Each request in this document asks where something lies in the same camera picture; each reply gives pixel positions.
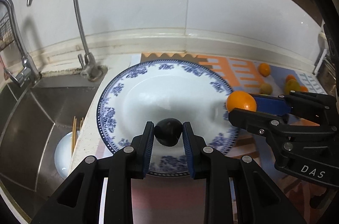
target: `chopstick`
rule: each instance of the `chopstick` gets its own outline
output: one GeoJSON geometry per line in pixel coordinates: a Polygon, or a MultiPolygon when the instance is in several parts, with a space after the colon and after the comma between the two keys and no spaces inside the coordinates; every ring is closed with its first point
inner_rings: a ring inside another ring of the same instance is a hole
{"type": "Polygon", "coordinates": [[[77,118],[74,116],[73,127],[72,127],[72,145],[71,145],[72,155],[73,155],[73,152],[74,152],[75,143],[77,141],[76,137],[77,137],[77,118]]]}
{"type": "MultiPolygon", "coordinates": [[[[80,120],[80,131],[81,131],[81,128],[82,128],[82,125],[84,124],[84,118],[82,117],[81,120],[80,120]]],[[[74,119],[73,119],[73,126],[72,126],[72,144],[71,144],[71,151],[72,151],[72,155],[73,155],[73,152],[74,152],[74,149],[75,149],[75,144],[77,143],[77,118],[74,116],[74,119]]]]}

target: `blue floral pattern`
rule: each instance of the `blue floral pattern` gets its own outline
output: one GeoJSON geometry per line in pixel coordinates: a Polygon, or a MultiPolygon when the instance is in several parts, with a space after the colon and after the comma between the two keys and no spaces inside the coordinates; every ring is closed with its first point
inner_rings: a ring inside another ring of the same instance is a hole
{"type": "Polygon", "coordinates": [[[166,64],[166,63],[160,64],[159,66],[159,70],[171,70],[173,68],[174,66],[172,64],[166,64]]]}
{"type": "MultiPolygon", "coordinates": [[[[209,84],[213,89],[221,95],[229,95],[232,89],[227,82],[223,80],[219,75],[213,71],[205,68],[204,66],[197,65],[195,63],[180,61],[180,60],[155,60],[150,62],[143,62],[134,65],[118,76],[116,76],[105,88],[101,98],[99,99],[97,109],[97,124],[100,136],[108,149],[115,153],[121,148],[131,144],[132,139],[117,138],[115,130],[117,128],[116,120],[116,108],[114,99],[119,98],[120,94],[125,91],[127,81],[147,74],[150,68],[156,68],[156,70],[175,70],[179,67],[187,73],[191,73],[194,76],[204,76],[208,78],[209,84]]],[[[225,109],[225,113],[222,116],[223,120],[228,120],[228,112],[225,109]]],[[[237,128],[230,128],[225,133],[219,133],[210,143],[211,146],[223,152],[227,153],[232,147],[238,133],[237,128]]],[[[183,156],[158,156],[157,161],[150,162],[149,173],[157,176],[183,176],[188,175],[188,168],[185,155],[183,156]]]]}
{"type": "Polygon", "coordinates": [[[213,82],[210,82],[210,85],[213,86],[213,88],[218,92],[218,93],[221,93],[221,92],[224,92],[225,89],[224,89],[224,83],[222,81],[213,81],[213,82]]]}
{"type": "Polygon", "coordinates": [[[188,171],[186,156],[183,155],[179,158],[170,155],[162,156],[160,159],[158,171],[169,173],[188,171]]]}
{"type": "Polygon", "coordinates": [[[143,66],[143,67],[135,68],[129,71],[128,74],[126,75],[126,78],[136,78],[138,75],[143,75],[146,73],[147,73],[147,67],[143,66]]]}
{"type": "Polygon", "coordinates": [[[111,93],[114,95],[114,96],[118,96],[118,94],[121,93],[122,89],[124,87],[124,84],[123,83],[118,83],[117,86],[113,87],[112,90],[111,90],[111,93]]]}
{"type": "Polygon", "coordinates": [[[209,146],[218,149],[219,147],[223,147],[227,143],[227,138],[225,138],[224,134],[219,133],[213,141],[209,144],[209,146]]]}
{"type": "Polygon", "coordinates": [[[198,77],[201,77],[207,69],[201,68],[199,65],[183,65],[182,68],[187,72],[187,73],[192,73],[198,77]]]}
{"type": "Polygon", "coordinates": [[[118,142],[118,145],[120,145],[121,147],[126,147],[126,146],[130,146],[131,143],[130,143],[127,139],[122,138],[122,139],[118,142]]]}

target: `plate rim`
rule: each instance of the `plate rim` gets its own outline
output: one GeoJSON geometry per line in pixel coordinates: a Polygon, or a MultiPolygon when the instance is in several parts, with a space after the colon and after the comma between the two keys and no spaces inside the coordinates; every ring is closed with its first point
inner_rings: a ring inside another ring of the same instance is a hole
{"type": "MultiPolygon", "coordinates": [[[[107,86],[105,87],[105,89],[103,90],[103,92],[100,95],[100,98],[99,98],[99,101],[98,101],[98,105],[97,105],[97,113],[96,113],[97,128],[99,130],[99,134],[100,134],[101,139],[103,140],[103,142],[104,142],[105,146],[108,148],[108,150],[112,153],[112,155],[114,155],[119,149],[118,150],[114,150],[113,149],[113,147],[107,141],[107,139],[106,139],[106,137],[104,135],[103,128],[102,128],[102,126],[100,124],[100,112],[101,112],[102,100],[105,98],[105,95],[106,95],[107,91],[110,89],[111,85],[114,84],[114,82],[117,81],[120,77],[122,77],[124,74],[126,74],[127,72],[129,72],[132,69],[135,69],[135,68],[137,68],[139,66],[143,66],[143,65],[149,65],[152,62],[155,63],[155,64],[161,63],[161,62],[166,62],[166,63],[168,63],[168,62],[172,62],[172,63],[181,63],[181,62],[183,62],[183,63],[188,63],[190,65],[197,66],[197,67],[199,67],[201,69],[205,69],[211,75],[216,76],[218,79],[224,81],[225,84],[228,86],[230,92],[231,93],[234,92],[232,87],[228,84],[228,82],[225,79],[223,79],[219,74],[217,74],[216,72],[210,70],[209,68],[207,68],[207,67],[205,67],[203,65],[197,64],[195,62],[190,62],[190,61],[180,60],[180,59],[155,59],[155,60],[149,60],[149,61],[145,61],[145,62],[140,62],[140,63],[138,63],[136,65],[128,67],[127,69],[123,70],[118,75],[116,75],[107,84],[107,86]]],[[[223,151],[223,152],[228,153],[230,151],[230,149],[233,147],[235,141],[238,138],[239,130],[240,130],[239,128],[235,127],[235,129],[232,131],[234,133],[234,137],[231,140],[229,147],[227,149],[225,149],[225,151],[223,151]]],[[[187,175],[189,175],[189,172],[188,171],[183,171],[183,172],[176,172],[176,173],[168,173],[168,172],[160,172],[160,171],[149,170],[148,174],[149,175],[153,175],[153,176],[161,176],[161,177],[169,177],[169,178],[171,178],[171,177],[187,176],[187,175]]]]}

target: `blue gripper pad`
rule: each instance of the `blue gripper pad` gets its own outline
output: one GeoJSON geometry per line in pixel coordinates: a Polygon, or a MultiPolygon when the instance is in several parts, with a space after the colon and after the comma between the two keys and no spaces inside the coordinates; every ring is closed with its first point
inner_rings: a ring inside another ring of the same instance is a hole
{"type": "Polygon", "coordinates": [[[145,143],[145,150],[143,153],[143,164],[142,164],[142,174],[144,176],[144,178],[146,177],[146,174],[149,171],[149,167],[150,167],[150,157],[152,155],[152,149],[153,149],[153,141],[154,141],[154,124],[152,122],[147,122],[147,125],[150,125],[150,129],[149,129],[149,134],[147,136],[147,142],[145,143]]]}
{"type": "Polygon", "coordinates": [[[286,104],[284,100],[268,97],[253,95],[257,103],[257,111],[272,115],[282,116],[291,112],[291,107],[286,104]]]}
{"type": "Polygon", "coordinates": [[[195,176],[195,169],[194,169],[194,163],[193,163],[193,151],[191,148],[191,143],[189,141],[189,134],[187,131],[186,126],[182,126],[182,140],[184,142],[184,149],[185,149],[185,155],[186,155],[186,161],[187,161],[187,167],[189,169],[189,174],[192,178],[195,176]]]}

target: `orange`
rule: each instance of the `orange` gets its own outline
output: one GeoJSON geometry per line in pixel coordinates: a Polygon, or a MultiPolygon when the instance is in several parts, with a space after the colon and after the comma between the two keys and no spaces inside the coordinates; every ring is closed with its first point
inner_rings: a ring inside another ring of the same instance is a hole
{"type": "Polygon", "coordinates": [[[306,86],[300,86],[300,91],[301,92],[308,92],[308,89],[307,89],[307,87],[306,86]]]}
{"type": "Polygon", "coordinates": [[[288,82],[286,82],[284,93],[285,95],[289,95],[290,91],[300,91],[300,84],[295,79],[290,79],[288,82]]]}
{"type": "Polygon", "coordinates": [[[260,92],[260,94],[267,94],[267,95],[272,94],[272,92],[273,92],[272,85],[270,85],[269,83],[261,84],[259,92],[260,92]]]}
{"type": "Polygon", "coordinates": [[[297,80],[296,77],[294,75],[288,75],[285,79],[285,82],[288,82],[290,79],[294,79],[297,80]]]}
{"type": "Polygon", "coordinates": [[[271,67],[267,63],[261,63],[258,71],[262,76],[267,77],[271,73],[271,67]]]}
{"type": "Polygon", "coordinates": [[[231,112],[234,108],[255,112],[257,110],[257,103],[250,94],[244,91],[235,91],[228,96],[226,108],[228,112],[231,112]]]}

